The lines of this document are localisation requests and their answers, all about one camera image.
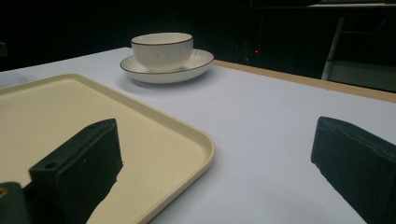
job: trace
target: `tabletop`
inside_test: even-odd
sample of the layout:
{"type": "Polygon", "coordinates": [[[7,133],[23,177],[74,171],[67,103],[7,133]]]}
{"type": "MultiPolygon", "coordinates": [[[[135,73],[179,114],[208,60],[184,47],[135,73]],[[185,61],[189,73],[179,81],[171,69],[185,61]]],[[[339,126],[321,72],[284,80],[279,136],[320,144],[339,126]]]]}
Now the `tabletop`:
{"type": "Polygon", "coordinates": [[[1,72],[0,89],[81,74],[208,133],[211,167],[150,223],[364,223],[310,160],[316,125],[341,119],[396,144],[395,94],[220,61],[191,80],[148,84],[120,68],[132,54],[1,72]]]}

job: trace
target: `cup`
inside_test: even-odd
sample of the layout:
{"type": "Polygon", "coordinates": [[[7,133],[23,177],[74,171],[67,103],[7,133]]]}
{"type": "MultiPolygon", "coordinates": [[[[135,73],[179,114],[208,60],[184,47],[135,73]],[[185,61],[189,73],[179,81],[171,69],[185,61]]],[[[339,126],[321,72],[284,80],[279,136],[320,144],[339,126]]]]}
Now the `cup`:
{"type": "Polygon", "coordinates": [[[131,40],[137,61],[151,73],[180,71],[192,54],[192,35],[158,33],[140,35],[131,40]]]}

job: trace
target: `dark rim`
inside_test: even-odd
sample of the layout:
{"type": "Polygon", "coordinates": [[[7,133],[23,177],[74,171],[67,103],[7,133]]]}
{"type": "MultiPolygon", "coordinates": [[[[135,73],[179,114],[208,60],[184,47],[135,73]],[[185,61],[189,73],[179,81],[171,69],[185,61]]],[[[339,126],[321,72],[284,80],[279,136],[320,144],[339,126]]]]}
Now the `dark rim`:
{"type": "Polygon", "coordinates": [[[174,42],[174,43],[167,43],[167,44],[140,44],[140,43],[136,43],[134,41],[131,40],[131,44],[135,44],[135,45],[145,45],[145,46],[159,46],[159,45],[171,45],[171,44],[178,44],[178,43],[183,43],[183,42],[187,42],[193,39],[192,35],[189,35],[190,38],[187,40],[182,40],[182,41],[178,41],[178,42],[174,42]]]}
{"type": "Polygon", "coordinates": [[[212,60],[210,60],[210,62],[205,63],[205,64],[203,64],[203,65],[201,65],[201,66],[198,66],[198,67],[194,67],[194,68],[189,69],[189,70],[186,70],[186,71],[166,72],[166,73],[140,73],[140,72],[133,72],[133,71],[127,70],[127,69],[125,69],[125,68],[122,67],[122,62],[124,62],[125,60],[127,60],[127,59],[129,59],[129,58],[131,58],[131,57],[132,57],[132,56],[129,56],[129,57],[125,58],[124,60],[122,60],[121,63],[120,63],[120,67],[121,67],[122,70],[124,70],[124,71],[126,71],[126,72],[135,73],[135,74],[139,74],[139,75],[160,75],[160,74],[182,73],[182,72],[192,71],[192,70],[198,69],[198,68],[200,68],[200,67],[204,67],[204,66],[206,66],[206,65],[208,65],[208,64],[210,64],[210,63],[212,63],[212,62],[215,60],[215,57],[213,57],[212,60]]]}

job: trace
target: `beige tray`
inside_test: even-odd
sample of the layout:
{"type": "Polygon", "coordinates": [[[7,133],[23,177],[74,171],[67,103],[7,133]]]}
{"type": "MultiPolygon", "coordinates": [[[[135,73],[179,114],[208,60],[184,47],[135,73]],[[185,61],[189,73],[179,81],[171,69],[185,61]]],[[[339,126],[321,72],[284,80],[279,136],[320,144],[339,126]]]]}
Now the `beige tray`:
{"type": "Polygon", "coordinates": [[[207,134],[75,74],[0,90],[0,182],[28,169],[85,126],[115,118],[124,166],[89,223],[146,223],[213,161],[207,134]]]}

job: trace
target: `white saucer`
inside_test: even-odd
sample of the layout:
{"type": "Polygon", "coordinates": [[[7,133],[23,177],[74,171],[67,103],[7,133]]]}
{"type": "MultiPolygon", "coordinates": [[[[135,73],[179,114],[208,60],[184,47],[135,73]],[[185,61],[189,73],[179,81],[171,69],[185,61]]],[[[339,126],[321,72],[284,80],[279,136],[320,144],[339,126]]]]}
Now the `white saucer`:
{"type": "Polygon", "coordinates": [[[134,55],[122,60],[120,67],[133,79],[148,83],[173,83],[198,77],[211,66],[214,60],[213,54],[193,49],[190,59],[180,68],[180,71],[172,73],[150,73],[140,64],[134,55]]]}

